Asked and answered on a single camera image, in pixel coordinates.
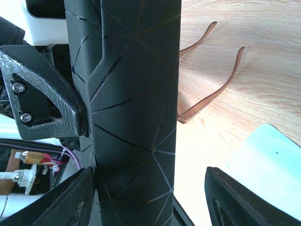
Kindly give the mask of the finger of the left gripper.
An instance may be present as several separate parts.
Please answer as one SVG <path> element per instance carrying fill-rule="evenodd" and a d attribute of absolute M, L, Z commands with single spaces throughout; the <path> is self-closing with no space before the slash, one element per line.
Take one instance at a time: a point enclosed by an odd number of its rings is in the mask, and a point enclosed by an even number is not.
<path fill-rule="evenodd" d="M 88 136 L 84 103 L 35 47 L 1 46 L 0 68 L 23 140 Z"/>

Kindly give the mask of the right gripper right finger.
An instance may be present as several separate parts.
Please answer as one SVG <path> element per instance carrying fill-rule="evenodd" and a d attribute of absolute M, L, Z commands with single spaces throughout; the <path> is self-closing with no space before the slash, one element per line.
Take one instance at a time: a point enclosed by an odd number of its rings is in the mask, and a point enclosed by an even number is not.
<path fill-rule="evenodd" d="M 301 222 L 218 167 L 207 167 L 205 195 L 213 226 L 299 226 Z"/>

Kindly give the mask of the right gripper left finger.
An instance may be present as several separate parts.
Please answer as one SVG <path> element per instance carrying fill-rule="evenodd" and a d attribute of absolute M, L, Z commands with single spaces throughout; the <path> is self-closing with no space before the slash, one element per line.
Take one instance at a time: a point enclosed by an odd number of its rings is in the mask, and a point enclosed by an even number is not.
<path fill-rule="evenodd" d="M 82 168 L 2 226 L 87 226 L 95 195 L 93 168 Z"/>

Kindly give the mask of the blue cleaning cloth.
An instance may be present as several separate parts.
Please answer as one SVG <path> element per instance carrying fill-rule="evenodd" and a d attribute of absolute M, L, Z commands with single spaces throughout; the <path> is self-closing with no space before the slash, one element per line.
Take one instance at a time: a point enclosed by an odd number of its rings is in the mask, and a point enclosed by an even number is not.
<path fill-rule="evenodd" d="M 270 124 L 258 127 L 223 170 L 259 197 L 301 218 L 301 148 Z"/>

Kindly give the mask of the black folding glasses case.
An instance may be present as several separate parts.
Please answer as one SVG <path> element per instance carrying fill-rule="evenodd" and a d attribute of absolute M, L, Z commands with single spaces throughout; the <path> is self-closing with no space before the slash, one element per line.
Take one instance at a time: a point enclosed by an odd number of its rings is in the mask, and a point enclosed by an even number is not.
<path fill-rule="evenodd" d="M 66 0 L 104 226 L 172 222 L 179 0 Z"/>

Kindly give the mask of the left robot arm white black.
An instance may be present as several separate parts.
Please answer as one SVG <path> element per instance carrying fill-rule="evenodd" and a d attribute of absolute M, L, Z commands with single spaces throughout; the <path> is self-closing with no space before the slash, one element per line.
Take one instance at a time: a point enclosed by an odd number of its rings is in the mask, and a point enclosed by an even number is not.
<path fill-rule="evenodd" d="M 0 112 L 24 141 L 87 137 L 62 0 L 0 3 Z"/>

